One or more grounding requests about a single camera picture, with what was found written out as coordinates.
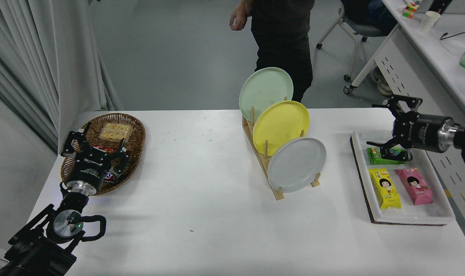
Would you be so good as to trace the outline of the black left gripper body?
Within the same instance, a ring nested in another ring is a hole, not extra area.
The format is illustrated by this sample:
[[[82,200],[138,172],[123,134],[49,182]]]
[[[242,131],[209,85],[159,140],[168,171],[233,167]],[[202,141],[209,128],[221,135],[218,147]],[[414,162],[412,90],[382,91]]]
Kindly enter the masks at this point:
[[[85,149],[78,152],[66,177],[66,187],[78,181],[100,189],[107,171],[112,167],[111,160],[107,156],[108,154],[100,149]]]

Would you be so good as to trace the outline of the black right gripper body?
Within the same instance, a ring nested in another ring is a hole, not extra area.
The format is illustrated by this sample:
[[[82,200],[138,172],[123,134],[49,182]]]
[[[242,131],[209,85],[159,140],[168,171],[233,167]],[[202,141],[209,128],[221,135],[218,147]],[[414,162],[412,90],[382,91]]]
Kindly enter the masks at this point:
[[[417,148],[442,153],[445,147],[439,142],[439,131],[444,124],[445,117],[409,111],[395,119],[393,135],[396,143],[405,149]]]

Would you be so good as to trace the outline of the person's hand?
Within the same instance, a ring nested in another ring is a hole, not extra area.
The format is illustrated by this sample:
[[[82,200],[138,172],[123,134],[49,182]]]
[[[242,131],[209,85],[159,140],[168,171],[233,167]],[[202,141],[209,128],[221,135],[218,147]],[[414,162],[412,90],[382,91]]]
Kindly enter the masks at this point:
[[[248,17],[251,16],[251,6],[252,4],[247,1],[242,1],[237,5],[230,17],[229,26],[231,30],[243,30]]]

